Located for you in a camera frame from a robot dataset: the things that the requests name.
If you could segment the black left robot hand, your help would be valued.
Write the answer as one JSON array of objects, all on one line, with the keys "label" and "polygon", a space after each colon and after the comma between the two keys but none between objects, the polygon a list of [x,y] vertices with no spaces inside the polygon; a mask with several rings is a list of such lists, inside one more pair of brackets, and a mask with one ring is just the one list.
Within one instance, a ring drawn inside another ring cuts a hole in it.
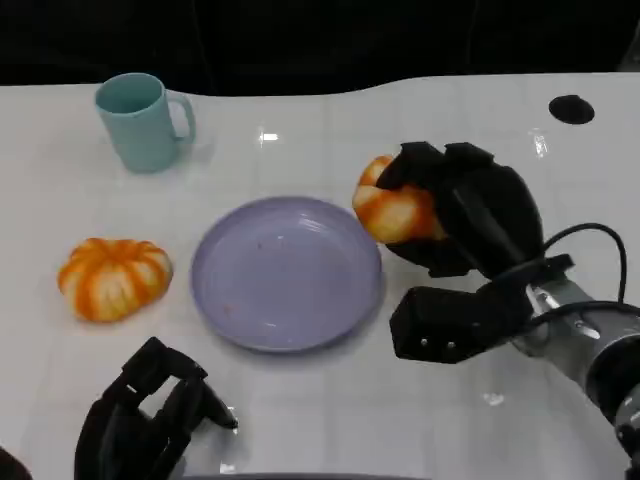
[{"label": "black left robot hand", "polygon": [[123,365],[84,421],[76,479],[168,479],[207,419],[234,430],[238,420],[182,352],[149,338]]}]

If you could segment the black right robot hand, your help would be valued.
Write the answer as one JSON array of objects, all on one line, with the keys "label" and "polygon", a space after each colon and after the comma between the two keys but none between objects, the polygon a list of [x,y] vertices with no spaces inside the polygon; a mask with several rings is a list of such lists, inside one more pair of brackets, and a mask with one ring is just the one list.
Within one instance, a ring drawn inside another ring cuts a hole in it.
[{"label": "black right robot hand", "polygon": [[443,151],[426,141],[403,143],[376,185],[430,196],[443,237],[412,234],[388,249],[433,278],[476,270],[491,280],[542,255],[542,220],[525,181],[471,143],[449,143]]}]

